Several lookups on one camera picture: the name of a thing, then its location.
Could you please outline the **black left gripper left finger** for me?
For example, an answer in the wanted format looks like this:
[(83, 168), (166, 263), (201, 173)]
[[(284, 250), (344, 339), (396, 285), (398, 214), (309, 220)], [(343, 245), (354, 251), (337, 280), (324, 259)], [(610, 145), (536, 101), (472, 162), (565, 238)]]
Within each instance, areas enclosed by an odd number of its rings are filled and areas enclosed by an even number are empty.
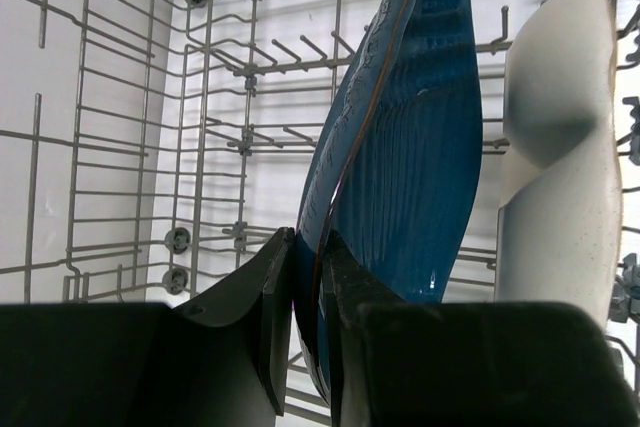
[(5, 305), (5, 426), (271, 426), (284, 412), (294, 233), (191, 300)]

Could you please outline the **blue leaf-shaped dish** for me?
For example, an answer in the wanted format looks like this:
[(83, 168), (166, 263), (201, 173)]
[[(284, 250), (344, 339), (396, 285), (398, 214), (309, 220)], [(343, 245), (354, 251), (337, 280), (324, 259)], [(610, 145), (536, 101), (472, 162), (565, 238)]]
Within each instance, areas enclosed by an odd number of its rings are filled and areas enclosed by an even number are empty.
[(381, 0), (327, 114), (296, 226), (296, 321), (323, 398), (330, 235), (402, 299), (441, 301), (475, 200), (482, 137), (471, 0)]

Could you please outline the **cream divided plate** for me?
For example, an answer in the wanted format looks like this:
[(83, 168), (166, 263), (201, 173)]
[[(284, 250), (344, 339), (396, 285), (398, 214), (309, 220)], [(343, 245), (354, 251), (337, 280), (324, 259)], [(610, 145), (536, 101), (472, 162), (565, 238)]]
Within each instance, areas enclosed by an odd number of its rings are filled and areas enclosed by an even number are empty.
[(507, 51), (494, 297), (564, 302), (604, 326), (623, 199), (610, 0), (547, 0)]

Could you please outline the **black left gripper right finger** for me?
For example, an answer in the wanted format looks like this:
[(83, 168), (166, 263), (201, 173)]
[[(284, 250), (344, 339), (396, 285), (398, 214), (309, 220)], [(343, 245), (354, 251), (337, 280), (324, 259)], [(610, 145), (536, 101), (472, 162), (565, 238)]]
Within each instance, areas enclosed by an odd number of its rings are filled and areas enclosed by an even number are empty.
[(635, 426), (600, 328), (563, 303), (411, 304), (331, 234), (323, 261), (336, 426)]

